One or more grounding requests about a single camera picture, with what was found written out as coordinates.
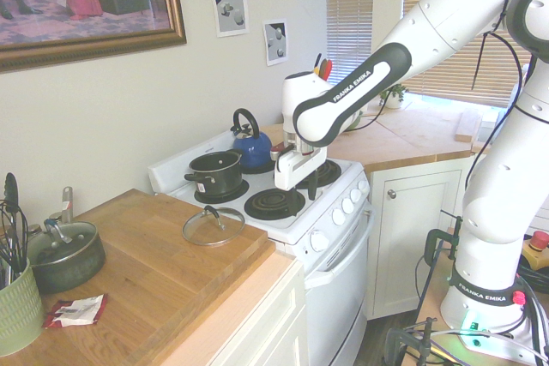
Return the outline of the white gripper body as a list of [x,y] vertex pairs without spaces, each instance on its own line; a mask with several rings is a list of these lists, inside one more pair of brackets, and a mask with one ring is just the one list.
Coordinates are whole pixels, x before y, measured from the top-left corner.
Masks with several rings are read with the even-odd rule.
[[312,154],[290,150],[281,154],[274,168],[274,185],[278,189],[290,190],[320,167],[327,159],[327,148],[316,148]]

